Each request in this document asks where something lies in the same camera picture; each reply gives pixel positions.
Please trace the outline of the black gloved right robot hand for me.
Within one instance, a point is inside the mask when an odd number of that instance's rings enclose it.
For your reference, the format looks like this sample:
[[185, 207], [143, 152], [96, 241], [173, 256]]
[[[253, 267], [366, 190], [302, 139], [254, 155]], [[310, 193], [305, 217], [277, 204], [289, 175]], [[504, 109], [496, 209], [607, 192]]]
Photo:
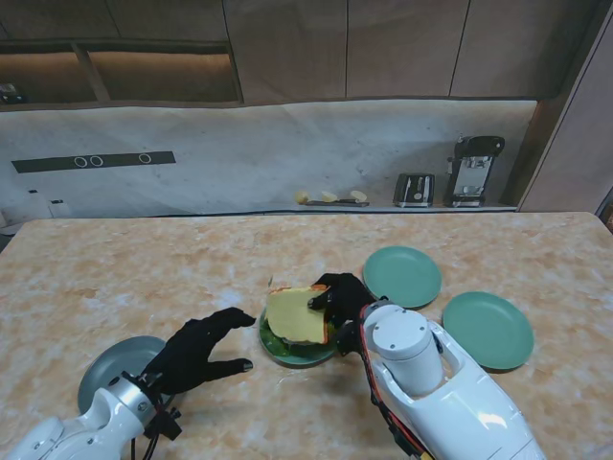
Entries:
[[351, 273], [326, 273], [316, 282], [326, 289], [308, 301], [313, 311], [323, 311], [334, 327], [354, 329], [360, 312], [376, 301], [363, 283]]

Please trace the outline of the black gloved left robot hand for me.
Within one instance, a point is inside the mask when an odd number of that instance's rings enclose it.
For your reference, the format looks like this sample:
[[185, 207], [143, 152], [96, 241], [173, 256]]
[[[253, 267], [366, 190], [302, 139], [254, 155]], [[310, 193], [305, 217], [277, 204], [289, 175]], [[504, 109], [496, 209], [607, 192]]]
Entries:
[[204, 382], [251, 370], [253, 362], [247, 358], [210, 361], [209, 357], [228, 332], [251, 327], [255, 322], [255, 317], [235, 307], [189, 320], [144, 369], [144, 375], [150, 379], [149, 387], [161, 394], [176, 395]]

